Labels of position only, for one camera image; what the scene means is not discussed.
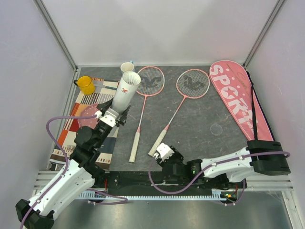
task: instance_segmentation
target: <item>black strap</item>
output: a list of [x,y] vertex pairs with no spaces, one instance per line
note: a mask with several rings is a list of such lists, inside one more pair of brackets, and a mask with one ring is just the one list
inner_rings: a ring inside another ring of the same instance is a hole
[[253,132],[254,132],[254,139],[258,140],[257,137],[257,124],[256,124],[256,112],[255,112],[255,106],[254,106],[254,87],[253,87],[253,82],[251,82],[251,107],[252,107],[252,125],[253,125]]

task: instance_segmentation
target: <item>gray tabletop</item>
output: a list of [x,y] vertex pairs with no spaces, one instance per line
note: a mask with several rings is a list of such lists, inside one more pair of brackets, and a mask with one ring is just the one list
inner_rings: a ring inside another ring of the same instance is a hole
[[[111,171],[148,170],[151,158],[147,153],[183,99],[176,89],[176,81],[191,68],[201,69],[207,74],[209,72],[209,66],[160,67],[165,76],[165,86],[160,94],[147,98],[136,162],[131,164],[128,160],[144,102],[143,96],[134,96],[127,123],[119,129]],[[81,68],[80,76],[83,75],[110,80],[119,80],[122,76],[119,67]],[[185,162],[227,155],[246,146],[246,141],[212,83],[204,97],[184,101],[163,140],[165,144],[173,145],[184,156]],[[161,168],[155,165],[154,170]]]

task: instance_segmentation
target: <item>white wall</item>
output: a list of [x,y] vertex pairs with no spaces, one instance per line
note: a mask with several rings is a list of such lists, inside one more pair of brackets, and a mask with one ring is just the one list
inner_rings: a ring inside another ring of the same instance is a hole
[[286,1],[248,68],[305,212],[305,1]]
[[[0,228],[16,229],[51,150],[45,124],[63,112],[73,70],[31,0],[0,7]],[[52,125],[54,133],[58,125]]]
[[276,0],[43,0],[78,65],[243,62]]

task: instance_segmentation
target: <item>pink badminton racket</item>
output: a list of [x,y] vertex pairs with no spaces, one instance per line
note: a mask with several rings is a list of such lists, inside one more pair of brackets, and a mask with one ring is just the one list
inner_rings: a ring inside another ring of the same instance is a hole
[[210,79],[207,73],[199,69],[190,69],[186,72],[183,72],[182,75],[179,76],[176,84],[178,92],[183,95],[183,99],[178,106],[177,110],[173,114],[170,122],[167,126],[162,130],[156,142],[153,144],[152,149],[149,151],[148,155],[153,156],[156,152],[157,147],[161,144],[163,138],[166,135],[166,132],[173,120],[176,116],[178,110],[180,109],[182,103],[186,98],[189,99],[199,99],[203,97],[210,87]]
[[140,128],[143,118],[143,112],[145,108],[146,99],[148,96],[154,96],[159,94],[164,88],[164,74],[160,68],[147,66],[139,70],[138,75],[141,77],[140,86],[137,89],[137,93],[144,96],[144,103],[141,113],[141,118],[139,122],[139,127],[135,133],[132,152],[130,154],[129,162],[135,162],[135,156],[137,154],[139,139],[140,139]]

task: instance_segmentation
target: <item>gray floor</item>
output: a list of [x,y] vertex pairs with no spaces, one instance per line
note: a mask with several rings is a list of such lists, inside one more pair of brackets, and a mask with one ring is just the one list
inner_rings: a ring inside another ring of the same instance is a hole
[[52,229],[292,229],[283,199],[245,193],[234,207],[208,201],[135,201],[92,206],[72,202]]
[[[199,68],[206,73],[209,66],[162,66],[165,76],[163,91],[147,98],[136,163],[128,163],[134,134],[139,125],[144,97],[136,94],[132,99],[125,126],[120,127],[110,170],[147,171],[151,158],[148,151],[160,132],[168,124],[183,99],[176,89],[178,77],[186,70]],[[119,67],[82,68],[80,76],[119,80]],[[185,161],[211,158],[235,152],[246,146],[246,137],[222,102],[211,83],[207,94],[200,99],[186,99],[174,118],[164,141],[176,147]]]

